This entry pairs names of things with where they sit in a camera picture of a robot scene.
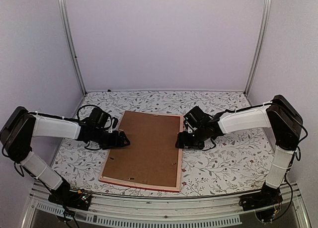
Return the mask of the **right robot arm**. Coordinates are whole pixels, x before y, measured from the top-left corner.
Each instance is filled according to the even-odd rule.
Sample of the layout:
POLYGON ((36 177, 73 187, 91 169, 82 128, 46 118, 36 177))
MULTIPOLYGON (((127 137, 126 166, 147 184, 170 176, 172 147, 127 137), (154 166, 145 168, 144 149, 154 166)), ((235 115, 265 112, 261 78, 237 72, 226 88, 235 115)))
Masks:
POLYGON ((177 135, 175 146, 178 149, 203 150, 205 141, 232 132, 270 128, 275 138, 275 153, 269 174, 264 182, 264 190, 257 195, 261 206, 268 206, 276 198, 276 191, 290 169, 294 153, 302 141, 303 119, 289 101, 282 95, 260 105, 239 110, 225 110, 215 115, 205 113, 195 106, 184 115, 184 125, 191 131, 177 135))

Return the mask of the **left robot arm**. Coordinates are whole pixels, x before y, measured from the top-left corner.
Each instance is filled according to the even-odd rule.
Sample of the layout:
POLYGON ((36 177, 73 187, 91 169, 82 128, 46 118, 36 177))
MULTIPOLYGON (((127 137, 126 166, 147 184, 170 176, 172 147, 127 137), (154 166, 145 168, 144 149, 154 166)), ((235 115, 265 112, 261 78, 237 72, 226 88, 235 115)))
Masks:
POLYGON ((2 154, 35 179, 54 191, 63 205, 70 205, 74 195, 70 184, 55 172, 31 147, 34 137, 64 138, 89 144, 95 142, 99 149, 122 148, 130 144, 123 131, 115 129, 118 120, 98 106, 93 106, 89 116, 80 119, 66 118, 28 111, 18 106, 0 131, 2 154))

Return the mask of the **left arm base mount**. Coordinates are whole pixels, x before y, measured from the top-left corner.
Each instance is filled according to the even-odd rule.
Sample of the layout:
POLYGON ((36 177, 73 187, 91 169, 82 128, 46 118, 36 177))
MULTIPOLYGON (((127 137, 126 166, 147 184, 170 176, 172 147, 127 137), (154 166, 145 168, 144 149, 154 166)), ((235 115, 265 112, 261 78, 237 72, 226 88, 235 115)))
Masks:
POLYGON ((91 204, 91 193, 84 189, 71 191, 70 189, 52 190, 48 201, 51 203, 64 205, 68 208, 75 208, 88 211, 91 204))

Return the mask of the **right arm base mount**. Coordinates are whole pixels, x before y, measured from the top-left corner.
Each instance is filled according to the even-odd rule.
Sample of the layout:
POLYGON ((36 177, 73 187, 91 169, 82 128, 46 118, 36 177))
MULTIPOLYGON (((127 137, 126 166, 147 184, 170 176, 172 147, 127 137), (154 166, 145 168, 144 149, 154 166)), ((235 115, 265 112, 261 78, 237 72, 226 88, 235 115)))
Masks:
POLYGON ((282 202, 280 189, 264 184, 259 192, 240 196, 238 204, 244 211, 254 210, 260 222, 268 223, 276 218, 282 208, 282 202))

